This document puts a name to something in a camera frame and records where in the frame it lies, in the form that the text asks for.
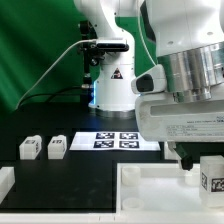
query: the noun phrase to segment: white paper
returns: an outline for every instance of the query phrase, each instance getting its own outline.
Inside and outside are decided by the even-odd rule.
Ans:
[[[138,132],[76,132],[70,150],[159,151],[158,142],[145,141]]]

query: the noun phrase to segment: warning label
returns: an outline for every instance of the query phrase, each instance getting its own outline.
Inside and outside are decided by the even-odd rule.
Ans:
[[[123,79],[121,72],[118,68],[114,71],[114,74],[112,75],[111,79]]]

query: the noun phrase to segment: white cube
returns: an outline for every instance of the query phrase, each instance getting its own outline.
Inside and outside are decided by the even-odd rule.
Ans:
[[[200,166],[202,203],[208,207],[224,206],[224,158],[203,156]]]

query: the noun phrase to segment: white platform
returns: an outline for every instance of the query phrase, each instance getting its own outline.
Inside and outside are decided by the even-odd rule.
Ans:
[[[141,169],[137,186],[122,184],[122,168],[127,165]],[[198,173],[199,169],[195,166],[194,172]],[[118,164],[115,214],[0,214],[0,223],[223,224],[224,208],[203,206],[199,187],[186,184],[189,175],[188,171],[180,170],[178,164]],[[123,200],[131,197],[143,201],[144,208],[124,210]]]

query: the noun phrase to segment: black cable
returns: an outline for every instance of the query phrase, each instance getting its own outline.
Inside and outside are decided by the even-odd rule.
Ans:
[[[18,108],[21,107],[21,105],[23,104],[23,102],[34,98],[34,97],[38,97],[38,96],[80,96],[80,94],[62,94],[62,93],[39,93],[39,94],[34,94],[34,95],[30,95],[26,98],[24,98],[18,105]]]
[[[79,90],[81,90],[82,88],[81,88],[80,86],[70,86],[70,87],[66,87],[66,88],[64,88],[64,89],[61,89],[61,90],[57,91],[57,92],[55,93],[55,95],[52,94],[52,95],[45,101],[45,103],[49,103],[53,98],[55,98],[55,97],[57,96],[57,94],[59,94],[59,93],[63,93],[63,92],[67,92],[67,91],[69,91],[69,90],[73,90],[73,89],[79,89]]]

